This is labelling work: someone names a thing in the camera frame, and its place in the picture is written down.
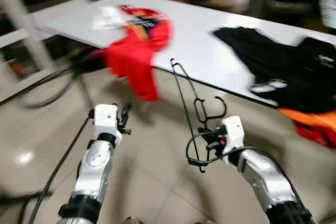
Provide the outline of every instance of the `clothing logo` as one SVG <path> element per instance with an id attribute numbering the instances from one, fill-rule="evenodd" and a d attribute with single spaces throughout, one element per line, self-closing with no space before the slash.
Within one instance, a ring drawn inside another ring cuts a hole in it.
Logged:
<path id="1" fill-rule="evenodd" d="M 331 59 L 330 57 L 328 56 L 324 56 L 324 55 L 318 55 L 318 58 L 320 60 L 320 63 L 326 67 L 329 67 L 329 68 L 333 68 L 333 65 L 330 64 L 331 62 L 335 62 L 334 59 Z"/>
<path id="2" fill-rule="evenodd" d="M 159 21 L 152 16 L 145 16 L 144 12 L 136 12 L 133 16 L 134 18 L 128 23 L 129 27 L 134 30 L 141 41 L 148 40 L 150 30 L 159 23 Z"/>
<path id="3" fill-rule="evenodd" d="M 277 89 L 284 89 L 285 87 L 287 87 L 287 85 L 287 82 L 285 82 L 284 80 L 273 79 L 267 83 L 252 85 L 250 87 L 250 90 L 254 93 L 266 93 L 275 91 Z"/>

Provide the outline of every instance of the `red garment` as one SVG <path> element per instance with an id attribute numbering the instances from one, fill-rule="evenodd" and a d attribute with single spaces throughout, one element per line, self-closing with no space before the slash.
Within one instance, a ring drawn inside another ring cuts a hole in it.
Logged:
<path id="1" fill-rule="evenodd" d="M 144 101 L 156 101 L 159 95 L 153 79 L 151 60 L 166 46 L 169 22 L 159 13 L 143 8 L 121 7 L 134 16 L 126 27 L 127 36 L 105 49 L 105 62 L 111 73 L 126 76 L 131 89 Z"/>
<path id="2" fill-rule="evenodd" d="M 307 126 L 294 121 L 300 136 L 313 140 L 324 147 L 336 148 L 336 132 L 327 127 Z"/>

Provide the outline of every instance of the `tile floor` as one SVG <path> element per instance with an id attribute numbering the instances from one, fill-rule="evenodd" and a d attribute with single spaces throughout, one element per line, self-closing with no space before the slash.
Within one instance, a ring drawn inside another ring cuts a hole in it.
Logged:
<path id="1" fill-rule="evenodd" d="M 145 106 L 137 100 L 125 81 L 117 80 L 105 70 L 85 75 L 95 103 L 117 103 L 122 107 L 132 102 L 134 105 L 128 123 L 132 135 L 125 136 L 115 151 L 108 193 L 98 223 L 120 223 L 130 215 L 139 217 L 145 223 L 159 224 L 194 224 L 208 219 L 226 224 L 268 223 L 252 189 L 233 167 L 218 162 L 209 166 L 205 174 L 200 174 L 196 168 L 187 165 L 185 145 L 190 133 L 176 83 L 168 73 L 158 70 L 155 74 L 162 100 Z M 54 92 L 65 78 L 41 87 L 30 99 L 42 99 Z M 218 94 L 202 85 L 196 85 L 196 88 L 205 98 Z M 192 96 L 188 95 L 185 82 L 183 89 L 187 94 L 187 103 L 192 106 Z M 240 102 L 232 103 L 232 106 L 229 103 L 231 113 L 239 113 L 236 107 L 240 108 Z M 212 112 L 219 109 L 211 107 Z M 270 109 L 258 107 L 258 111 L 263 110 Z M 26 110 L 13 100 L 1 106 L 0 113 L 0 191 L 19 195 L 41 189 L 85 119 L 86 109 L 78 87 L 73 86 L 64 97 L 48 107 Z M 276 119 L 265 121 L 281 119 L 286 127 L 290 125 L 284 117 L 276 116 Z M 76 167 L 93 138 L 93 132 L 93 125 L 88 124 L 56 176 L 52 184 L 54 195 L 44 201 L 35 223 L 57 222 L 58 209 L 69 198 L 76 180 Z M 298 142 L 314 145 L 305 140 Z M 312 148 L 316 148 L 322 156 L 329 155 L 335 163 L 334 154 L 318 146 Z M 286 159 L 290 160 L 291 155 L 286 155 Z M 288 162 L 291 165 L 286 168 L 298 185 L 304 202 L 316 217 L 321 217 L 334 202 L 334 194 L 327 186 L 306 183 L 308 173 L 296 175 L 299 170 L 296 162 Z M 34 202 L 31 202 L 25 221 L 33 206 Z M 19 206 L 0 209 L 0 223 L 16 223 L 18 211 Z"/>

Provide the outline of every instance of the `white shelf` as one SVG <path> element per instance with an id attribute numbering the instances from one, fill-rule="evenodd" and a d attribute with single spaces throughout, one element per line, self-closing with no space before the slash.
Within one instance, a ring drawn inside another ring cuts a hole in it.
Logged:
<path id="1" fill-rule="evenodd" d="M 28 15 L 21 0 L 2 0 L 1 5 L 5 7 L 10 22 L 18 29 L 0 36 L 0 102 L 53 71 L 53 63 L 34 29 L 34 20 Z M 5 50 L 4 47 L 18 41 L 23 44 L 16 44 Z M 25 51 L 21 47 L 27 49 L 27 55 L 22 54 Z"/>
<path id="2" fill-rule="evenodd" d="M 13 44 L 17 41 L 23 40 L 29 36 L 26 29 L 13 31 L 9 34 L 0 37 L 0 48 Z"/>

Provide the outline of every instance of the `black cable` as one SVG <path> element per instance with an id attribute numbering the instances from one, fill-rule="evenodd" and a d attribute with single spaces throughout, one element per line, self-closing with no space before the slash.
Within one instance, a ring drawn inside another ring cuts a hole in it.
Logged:
<path id="1" fill-rule="evenodd" d="M 65 159 L 68 157 L 69 153 L 71 152 L 72 148 L 74 147 L 74 145 L 76 144 L 79 136 L 81 135 L 82 131 L 84 130 L 86 124 L 88 123 L 90 117 L 87 117 L 85 119 L 85 121 L 83 122 L 83 125 L 80 127 L 79 131 L 77 132 L 74 140 L 72 140 L 71 144 L 69 145 L 68 149 L 65 151 L 63 157 L 61 158 L 61 160 L 58 162 L 56 168 L 54 169 L 53 173 L 51 174 L 51 176 L 49 177 L 48 179 L 48 182 L 47 184 L 45 185 L 41 195 L 38 197 L 37 201 L 36 201 L 36 205 L 34 207 L 34 210 L 33 210 L 33 213 L 31 214 L 30 216 L 30 219 L 29 219 L 29 222 L 28 224 L 33 224 L 34 223 L 34 220 L 36 218 L 36 215 L 37 215 L 37 211 L 38 209 L 40 208 L 41 206 L 41 203 L 43 201 L 43 198 L 45 196 L 45 194 L 47 193 L 47 191 L 49 190 L 49 187 L 51 185 L 51 183 L 53 182 L 56 174 L 58 173 L 59 169 L 61 168 L 62 164 L 64 163 Z"/>
<path id="2" fill-rule="evenodd" d="M 68 67 L 65 69 L 58 70 L 51 75 L 47 76 L 46 78 L 43 78 L 39 80 L 38 82 L 34 83 L 33 85 L 29 86 L 27 89 L 23 90 L 19 95 L 18 95 L 18 102 L 22 107 L 30 108 L 30 109 L 37 109 L 41 108 L 44 106 L 47 106 L 53 102 L 55 102 L 57 99 L 59 99 L 62 95 L 64 95 L 68 89 L 71 87 L 71 85 L 75 82 L 76 80 L 76 73 L 73 73 L 67 83 L 58 91 L 55 95 L 52 97 L 48 98 L 47 100 L 43 102 L 38 102 L 38 103 L 29 103 L 25 101 L 25 96 L 31 92 L 31 90 L 37 88 L 40 85 L 43 85 L 49 81 L 55 80 L 58 77 L 61 77 L 65 74 L 71 73 L 73 71 L 73 67 Z"/>
<path id="3" fill-rule="evenodd" d="M 283 175 L 283 176 L 285 177 L 285 179 L 288 181 L 288 183 L 289 183 L 289 185 L 290 185 L 290 187 L 291 187 L 291 189 L 292 189 L 292 191 L 293 191 L 293 193 L 294 193 L 294 195 L 295 195 L 295 197 L 296 197 L 296 199 L 297 199 L 297 201 L 298 201 L 298 204 L 301 206 L 302 209 L 304 209 L 305 211 L 309 212 L 309 211 L 305 208 L 305 206 L 304 206 L 304 204 L 303 204 L 303 202 L 302 202 L 302 200 L 301 200 L 301 198 L 300 198 L 298 192 L 297 192 L 296 189 L 294 188 L 294 185 L 293 185 L 293 183 L 291 182 L 291 180 L 289 179 L 289 177 L 287 176 L 285 170 L 281 167 L 281 165 L 278 163 L 278 161 L 277 161 L 274 157 L 272 157 L 270 154 L 268 154 L 268 153 L 267 153 L 266 151 L 264 151 L 264 150 L 261 150 L 261 149 L 259 149 L 259 148 L 253 147 L 253 146 L 244 146 L 244 147 L 240 147 L 240 148 L 234 149 L 234 150 L 232 150 L 232 151 L 230 151 L 230 152 L 224 153 L 224 154 L 222 154 L 221 156 L 218 156 L 218 157 L 213 158 L 213 159 L 208 160 L 208 161 L 200 161 L 199 159 L 190 158 L 189 153 L 188 153 L 188 150 L 189 150 L 189 146 L 190 146 L 191 142 L 195 142 L 195 139 L 196 139 L 197 137 L 204 136 L 204 135 L 214 135 L 214 134 L 217 134 L 217 133 L 215 133 L 215 132 L 202 132 L 202 133 L 198 133 L 198 134 L 192 136 L 192 137 L 189 139 L 188 144 L 187 144 L 187 147 L 186 147 L 186 156 L 187 156 L 188 161 L 192 161 L 192 162 L 195 162 L 195 163 L 199 163 L 200 165 L 205 166 L 205 165 L 210 164 L 210 163 L 212 163 L 212 162 L 214 162 L 214 161 L 216 161 L 216 160 L 222 159 L 223 157 L 225 157 L 225 156 L 227 156 L 227 155 L 230 155 L 230 154 L 232 154 L 232 153 L 241 152 L 241 151 L 245 151 L 245 150 L 254 150 L 254 151 L 258 152 L 259 154 L 262 154 L 262 155 L 266 156 L 267 158 L 269 158 L 271 161 L 273 161 L 273 162 L 275 163 L 275 165 L 277 166 L 277 168 L 279 169 L 279 171 L 282 173 L 282 175 Z"/>
<path id="4" fill-rule="evenodd" d="M 76 179 L 78 179 L 79 177 L 79 173 L 80 173 L 80 166 L 82 164 L 82 161 L 79 162 L 78 166 L 77 166 L 77 171 L 76 171 Z"/>
<path id="5" fill-rule="evenodd" d="M 25 213 L 26 213 L 26 209 L 27 209 L 27 206 L 29 204 L 29 199 L 26 200 L 25 202 L 23 202 L 23 205 L 21 207 L 21 210 L 20 210 L 20 214 L 19 214 L 19 217 L 17 219 L 17 223 L 18 224 L 22 224 L 23 223 L 23 220 L 25 218 Z"/>
<path id="6" fill-rule="evenodd" d="M 173 60 L 174 60 L 174 58 L 170 59 L 170 62 L 171 62 L 172 68 L 173 68 L 173 72 L 174 72 L 174 76 L 175 76 L 175 80 L 176 80 L 176 83 L 177 83 L 178 90 L 179 90 L 179 92 L 180 92 L 180 94 L 181 94 L 182 103 L 183 103 L 183 108 L 184 108 L 185 115 L 186 115 L 186 118 L 187 118 L 187 121 L 188 121 L 188 125 L 189 125 L 189 129 L 190 129 L 190 133 L 191 133 L 191 136 L 194 136 L 194 131 L 193 131 L 193 127 L 192 127 L 192 125 L 191 125 L 191 120 L 190 120 L 190 117 L 189 117 L 189 113 L 188 113 L 187 105 L 185 104 L 185 101 L 184 101 L 184 98 L 183 98 L 183 95 L 182 95 L 182 89 L 181 89 L 180 83 L 178 82 L 178 78 L 177 78 L 177 74 L 176 74 L 176 72 L 175 72 L 174 66 L 178 65 L 178 66 L 183 70 L 184 74 L 185 74 L 187 77 L 188 77 L 188 75 L 187 75 L 187 73 L 185 72 L 185 70 L 184 70 L 184 68 L 182 67 L 182 65 L 179 64 L 179 63 L 175 63 L 175 64 L 173 64 Z M 196 90 L 195 90 L 194 85 L 193 85 L 193 83 L 191 82 L 190 78 L 187 78 L 187 80 L 189 81 L 189 83 L 190 83 L 190 85 L 191 85 L 191 87 L 192 87 L 192 89 L 193 89 L 193 91 L 194 91 L 194 95 L 198 98 L 197 93 L 196 93 Z M 193 140 L 194 140 L 193 142 L 194 142 L 194 147 L 195 147 L 196 157 L 197 157 L 197 159 L 199 159 L 200 157 L 199 157 L 199 155 L 198 155 L 198 150 L 197 150 L 197 147 L 196 147 L 195 138 L 193 138 Z M 199 167 L 199 171 L 200 171 L 201 173 L 205 173 L 205 171 L 202 170 L 201 167 Z"/>

